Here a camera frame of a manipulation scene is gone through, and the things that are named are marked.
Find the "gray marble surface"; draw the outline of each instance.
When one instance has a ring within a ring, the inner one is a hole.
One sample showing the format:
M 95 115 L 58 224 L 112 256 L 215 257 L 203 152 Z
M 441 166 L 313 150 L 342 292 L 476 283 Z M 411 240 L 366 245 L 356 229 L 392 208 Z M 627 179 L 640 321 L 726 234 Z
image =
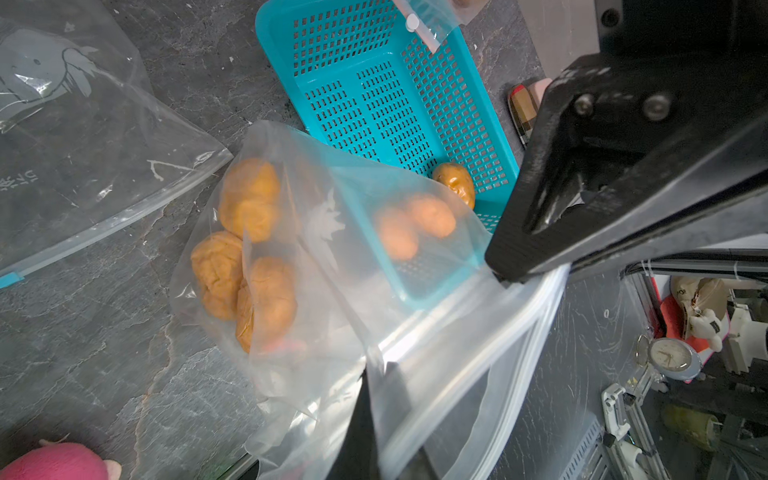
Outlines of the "gray marble surface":
M 262 3 L 104 0 L 154 94 L 234 153 L 249 121 L 301 127 L 253 32 Z M 504 93 L 543 71 L 517 3 L 491 0 L 464 33 L 520 162 Z M 66 435 L 123 478 L 216 478 L 242 455 L 263 421 L 250 384 L 167 301 L 219 178 L 0 291 L 0 466 Z

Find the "orange food item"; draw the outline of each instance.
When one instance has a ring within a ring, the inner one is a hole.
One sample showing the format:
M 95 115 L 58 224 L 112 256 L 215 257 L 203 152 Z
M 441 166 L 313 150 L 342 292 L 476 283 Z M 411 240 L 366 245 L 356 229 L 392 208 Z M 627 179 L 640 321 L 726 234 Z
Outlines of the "orange food item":
M 440 164 L 432 172 L 432 179 L 453 190 L 469 208 L 475 208 L 475 183 L 462 165 Z
M 253 264 L 250 274 L 253 289 L 260 299 L 296 297 L 293 267 L 277 257 L 261 257 Z
M 411 260 L 419 251 L 419 235 L 411 219 L 400 209 L 386 208 L 380 212 L 376 232 L 384 251 L 393 260 Z
M 243 242 L 229 232 L 216 232 L 200 242 L 191 255 L 200 284 L 200 301 L 222 320 L 235 317 L 237 291 L 243 280 Z
M 221 202 L 221 224 L 240 238 L 248 232 L 252 242 L 263 242 L 272 235 L 272 229 L 280 219 L 280 210 L 260 199 L 244 199 Z
M 416 195 L 408 200 L 407 210 L 416 225 L 434 237 L 447 237 L 456 229 L 451 207 L 434 195 Z
M 249 158 L 232 166 L 224 178 L 219 203 L 219 219 L 224 228 L 253 242 L 270 238 L 280 219 L 276 206 L 280 196 L 280 179 L 272 164 Z
M 250 344 L 253 341 L 253 299 L 250 296 L 248 282 L 244 278 L 237 292 L 235 337 L 245 353 L 250 353 Z
M 277 257 L 261 257 L 254 262 L 250 271 L 250 285 L 256 299 L 253 302 L 253 326 L 251 333 L 247 331 L 247 325 L 243 321 L 243 334 L 248 334 L 248 350 L 250 350 L 250 337 L 252 332 L 257 332 L 256 338 L 263 348 L 269 348 L 277 340 L 283 338 L 293 325 L 296 318 L 296 277 L 293 267 L 283 259 Z M 243 310 L 248 305 L 242 300 Z M 244 340 L 238 335 L 237 339 L 243 349 L 246 349 Z

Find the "screw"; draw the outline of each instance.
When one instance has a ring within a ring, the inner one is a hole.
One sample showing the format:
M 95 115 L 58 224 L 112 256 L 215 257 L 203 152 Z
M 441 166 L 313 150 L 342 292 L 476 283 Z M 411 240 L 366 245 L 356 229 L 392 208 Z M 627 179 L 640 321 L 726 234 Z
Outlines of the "screw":
M 603 12 L 603 15 L 600 17 L 600 23 L 605 27 L 613 28 L 616 25 L 619 25 L 620 18 L 621 15 L 619 15 L 619 11 L 616 8 L 609 8 Z
M 574 101 L 574 111 L 579 117 L 591 117 L 594 113 L 594 95 L 579 95 L 579 98 Z
M 650 121 L 662 121 L 669 117 L 672 97 L 667 93 L 656 93 L 643 102 L 643 115 Z

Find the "stuffed animal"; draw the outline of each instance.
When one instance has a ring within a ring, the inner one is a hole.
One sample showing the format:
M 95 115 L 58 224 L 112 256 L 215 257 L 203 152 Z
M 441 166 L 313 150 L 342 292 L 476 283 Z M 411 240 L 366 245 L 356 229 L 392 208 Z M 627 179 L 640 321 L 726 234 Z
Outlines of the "stuffed animal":
M 700 315 L 688 317 L 690 331 L 695 337 L 705 339 L 710 344 L 710 348 L 719 352 L 723 349 L 723 339 L 720 338 L 720 331 L 723 324 L 717 318 L 715 312 L 711 309 L 705 309 Z
M 123 467 L 102 460 L 79 443 L 41 440 L 39 449 L 17 458 L 0 470 L 0 480 L 119 480 Z

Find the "white teddy bear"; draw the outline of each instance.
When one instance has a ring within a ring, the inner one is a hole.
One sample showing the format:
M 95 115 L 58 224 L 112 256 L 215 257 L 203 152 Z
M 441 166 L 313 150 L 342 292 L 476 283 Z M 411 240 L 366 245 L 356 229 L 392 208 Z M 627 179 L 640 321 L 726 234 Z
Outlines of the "white teddy bear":
M 720 331 L 723 324 L 710 309 L 705 309 L 700 315 L 688 317 L 690 331 L 695 337 L 705 339 L 710 344 L 710 348 L 719 352 L 723 349 L 723 339 L 720 338 Z

